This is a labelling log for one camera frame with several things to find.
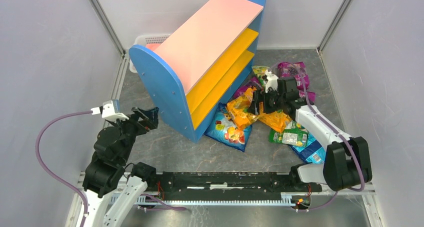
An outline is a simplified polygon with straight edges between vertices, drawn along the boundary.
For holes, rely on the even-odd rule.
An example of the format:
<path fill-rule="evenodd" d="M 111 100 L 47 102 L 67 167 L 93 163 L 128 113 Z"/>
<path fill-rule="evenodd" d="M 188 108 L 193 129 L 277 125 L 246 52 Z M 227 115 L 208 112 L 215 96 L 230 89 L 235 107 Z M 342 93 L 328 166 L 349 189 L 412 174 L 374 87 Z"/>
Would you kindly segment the orange candy bag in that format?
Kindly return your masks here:
<path fill-rule="evenodd" d="M 282 110 L 264 114 L 258 120 L 278 133 L 283 132 L 292 122 L 292 119 Z"/>
<path fill-rule="evenodd" d="M 226 104 L 226 110 L 239 129 L 247 128 L 261 117 L 261 115 L 248 112 L 256 90 L 255 87 L 249 87 L 243 94 Z"/>

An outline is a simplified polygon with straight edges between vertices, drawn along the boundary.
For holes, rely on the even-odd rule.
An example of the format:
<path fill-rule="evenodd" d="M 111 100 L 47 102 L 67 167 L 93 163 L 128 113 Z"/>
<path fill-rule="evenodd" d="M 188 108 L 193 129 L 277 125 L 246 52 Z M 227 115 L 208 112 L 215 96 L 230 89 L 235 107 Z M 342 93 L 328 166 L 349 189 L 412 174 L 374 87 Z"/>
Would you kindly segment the blue Slendy candy bag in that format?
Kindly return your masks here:
<path fill-rule="evenodd" d="M 248 125 L 244 129 L 239 128 L 233 122 L 226 107 L 227 105 L 224 103 L 218 104 L 214 117 L 204 132 L 204 135 L 244 153 L 253 125 Z"/>

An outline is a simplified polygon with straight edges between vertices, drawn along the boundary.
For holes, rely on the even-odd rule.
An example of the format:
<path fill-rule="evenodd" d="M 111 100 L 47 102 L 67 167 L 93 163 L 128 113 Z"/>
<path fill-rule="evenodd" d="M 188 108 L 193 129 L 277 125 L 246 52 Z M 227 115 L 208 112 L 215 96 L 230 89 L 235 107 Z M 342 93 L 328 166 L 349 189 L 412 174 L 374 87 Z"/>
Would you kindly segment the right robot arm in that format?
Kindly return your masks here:
<path fill-rule="evenodd" d="M 367 141 L 361 136 L 352 137 L 330 122 L 307 95 L 300 97 L 294 77 L 271 74 L 264 79 L 265 88 L 253 92 L 248 112 L 259 115 L 281 110 L 305 127 L 325 150 L 323 163 L 291 167 L 294 182 L 324 184 L 335 192 L 361 192 L 373 177 Z"/>

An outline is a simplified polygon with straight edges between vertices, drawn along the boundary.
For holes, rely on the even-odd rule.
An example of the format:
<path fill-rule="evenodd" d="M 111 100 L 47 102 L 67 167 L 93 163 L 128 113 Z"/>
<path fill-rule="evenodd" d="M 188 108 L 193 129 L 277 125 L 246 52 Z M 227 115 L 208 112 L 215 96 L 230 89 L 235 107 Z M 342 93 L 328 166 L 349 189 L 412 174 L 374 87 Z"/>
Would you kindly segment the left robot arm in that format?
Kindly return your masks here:
<path fill-rule="evenodd" d="M 134 107 L 132 114 L 125 115 L 111 103 L 90 110 L 92 115 L 101 115 L 110 125 L 98 133 L 91 162 L 85 169 L 82 187 L 86 200 L 79 218 L 80 226 L 120 226 L 137 194 L 145 191 L 154 179 L 154 167 L 141 162 L 136 164 L 128 179 L 129 193 L 120 196 L 106 212 L 107 201 L 124 176 L 136 138 L 158 127 L 158 112 L 158 107 L 147 110 Z"/>

